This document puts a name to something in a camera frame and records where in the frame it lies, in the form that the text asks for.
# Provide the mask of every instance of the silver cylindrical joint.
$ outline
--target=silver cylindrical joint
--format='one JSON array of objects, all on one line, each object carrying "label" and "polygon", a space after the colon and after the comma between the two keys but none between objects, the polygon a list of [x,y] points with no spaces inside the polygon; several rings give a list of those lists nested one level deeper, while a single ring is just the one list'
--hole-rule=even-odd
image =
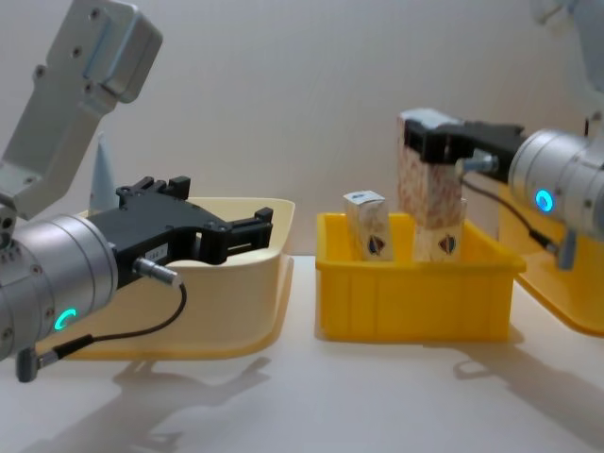
[{"label": "silver cylindrical joint", "polygon": [[589,141],[540,130],[520,146],[510,168],[514,198],[570,229],[604,238],[604,172],[584,157]]},{"label": "silver cylindrical joint", "polygon": [[178,288],[182,284],[182,278],[177,272],[151,260],[138,258],[132,267],[132,270],[138,275],[153,278],[173,288]]},{"label": "silver cylindrical joint", "polygon": [[108,242],[85,219],[15,229],[0,251],[0,360],[105,307],[117,278]]}]

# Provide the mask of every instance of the yellow plastic bin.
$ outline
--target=yellow plastic bin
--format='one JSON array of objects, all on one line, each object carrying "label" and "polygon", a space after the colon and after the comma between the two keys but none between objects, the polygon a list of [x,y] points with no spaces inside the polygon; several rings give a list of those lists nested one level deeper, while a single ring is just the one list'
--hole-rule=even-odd
[{"label": "yellow plastic bin", "polygon": [[364,343],[498,342],[524,261],[465,223],[461,261],[413,262],[413,220],[390,215],[395,260],[352,259],[344,214],[320,214],[316,334]]},{"label": "yellow plastic bin", "polygon": [[[261,350],[278,337],[294,268],[287,245],[294,203],[272,198],[189,201],[227,221],[272,208],[269,247],[230,257],[220,266],[197,261],[171,264],[183,276],[189,294],[180,317],[151,335],[93,344],[77,353],[76,359],[221,359]],[[87,333],[104,335],[153,326],[174,312],[179,299],[178,291],[140,279],[120,290],[106,308],[44,340],[40,350]]]}]

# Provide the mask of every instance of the beige bin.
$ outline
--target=beige bin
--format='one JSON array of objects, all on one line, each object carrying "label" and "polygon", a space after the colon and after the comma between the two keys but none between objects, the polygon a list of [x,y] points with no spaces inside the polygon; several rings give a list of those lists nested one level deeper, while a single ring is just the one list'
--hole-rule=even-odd
[{"label": "beige bin", "polygon": [[[277,339],[292,282],[287,239],[294,203],[272,198],[190,198],[231,221],[274,210],[270,246],[230,257],[220,266],[197,261],[170,265],[183,277],[189,300],[169,327],[126,340],[93,344],[74,355],[85,360],[221,359],[249,354]],[[105,335],[150,327],[176,309],[180,292],[141,279],[120,290],[103,310],[39,344],[43,351],[80,335]]]}]

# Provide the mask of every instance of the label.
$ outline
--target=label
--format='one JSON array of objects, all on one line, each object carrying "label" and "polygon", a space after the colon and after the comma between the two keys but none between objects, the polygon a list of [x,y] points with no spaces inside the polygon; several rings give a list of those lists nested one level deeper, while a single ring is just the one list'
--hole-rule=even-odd
[{"label": "label", "polygon": [[168,243],[160,245],[144,254],[144,257],[151,261],[158,261],[168,256]]}]

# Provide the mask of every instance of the printed logo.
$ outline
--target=printed logo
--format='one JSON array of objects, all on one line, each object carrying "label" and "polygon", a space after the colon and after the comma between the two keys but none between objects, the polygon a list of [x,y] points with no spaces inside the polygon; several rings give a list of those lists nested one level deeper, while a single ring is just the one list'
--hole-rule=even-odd
[{"label": "printed logo", "polygon": [[369,247],[369,253],[371,253],[372,255],[379,256],[385,246],[386,246],[386,243],[383,242],[378,236],[376,236],[374,234],[369,236],[368,247]]},{"label": "printed logo", "polygon": [[455,251],[456,245],[457,243],[455,238],[448,234],[445,235],[445,238],[438,243],[438,246],[441,247],[441,250],[443,250],[447,255],[451,255]]}]

